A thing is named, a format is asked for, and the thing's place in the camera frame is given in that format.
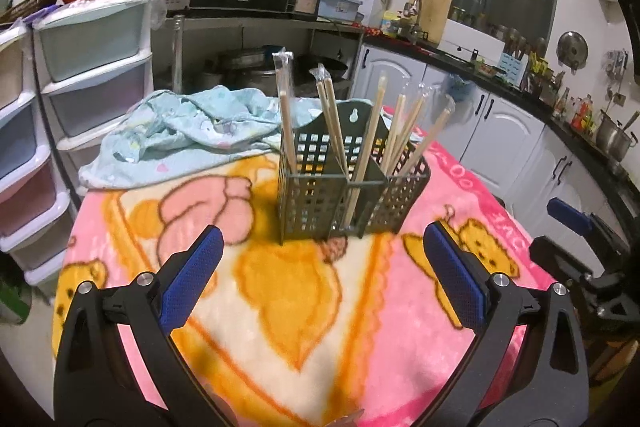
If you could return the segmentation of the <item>person's hand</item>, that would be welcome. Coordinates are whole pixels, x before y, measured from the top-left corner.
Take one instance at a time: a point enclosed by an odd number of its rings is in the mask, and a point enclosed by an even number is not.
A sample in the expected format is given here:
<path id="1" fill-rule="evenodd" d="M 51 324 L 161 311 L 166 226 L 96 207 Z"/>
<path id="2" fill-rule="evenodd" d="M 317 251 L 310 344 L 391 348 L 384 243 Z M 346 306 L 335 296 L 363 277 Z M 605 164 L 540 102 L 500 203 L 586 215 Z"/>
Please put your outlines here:
<path id="1" fill-rule="evenodd" d="M 357 427 L 357 421 L 362 418 L 363 413 L 363 409 L 356 410 L 355 412 L 334 419 L 334 421 L 330 421 L 324 427 Z"/>

